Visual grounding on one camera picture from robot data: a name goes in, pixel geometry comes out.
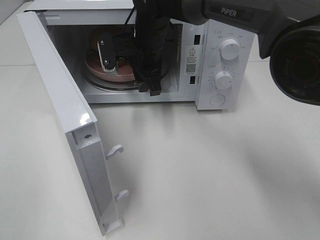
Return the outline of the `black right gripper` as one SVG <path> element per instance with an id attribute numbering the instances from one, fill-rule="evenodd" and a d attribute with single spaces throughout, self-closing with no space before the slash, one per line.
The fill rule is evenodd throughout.
<path id="1" fill-rule="evenodd" d="M 131 41 L 134 55 L 127 59 L 140 92 L 149 91 L 150 96 L 162 92 L 161 80 L 169 71 L 163 66 L 163 50 L 171 18 L 162 13 L 156 0 L 134 0 L 133 8 L 127 17 L 136 12 Z M 107 76 L 118 75 L 118 64 L 113 36 L 101 33 L 97 41 L 102 71 Z"/>

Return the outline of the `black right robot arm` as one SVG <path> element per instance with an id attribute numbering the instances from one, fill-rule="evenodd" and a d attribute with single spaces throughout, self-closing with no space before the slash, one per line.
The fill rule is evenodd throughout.
<path id="1" fill-rule="evenodd" d="M 317 0 L 135 0 L 130 44 L 124 34 L 97 42 L 101 67 L 112 72 L 124 58 L 140 92 L 161 93 L 162 52 L 171 20 L 202 25 L 215 20 L 258 36 L 277 87 L 295 101 L 320 103 L 320 3 Z"/>

